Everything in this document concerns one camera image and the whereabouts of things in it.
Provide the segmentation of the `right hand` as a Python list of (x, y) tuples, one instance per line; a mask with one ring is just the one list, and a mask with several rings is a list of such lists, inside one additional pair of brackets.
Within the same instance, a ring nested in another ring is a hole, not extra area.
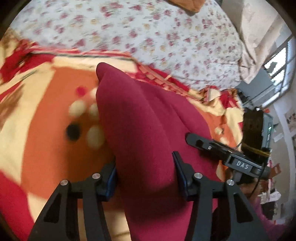
[(255, 202), (261, 190), (260, 181), (257, 178), (255, 178), (252, 183), (249, 183), (249, 184), (244, 183), (239, 186), (240, 186), (240, 190), (242, 191), (242, 193), (245, 194), (247, 199), (250, 202)]

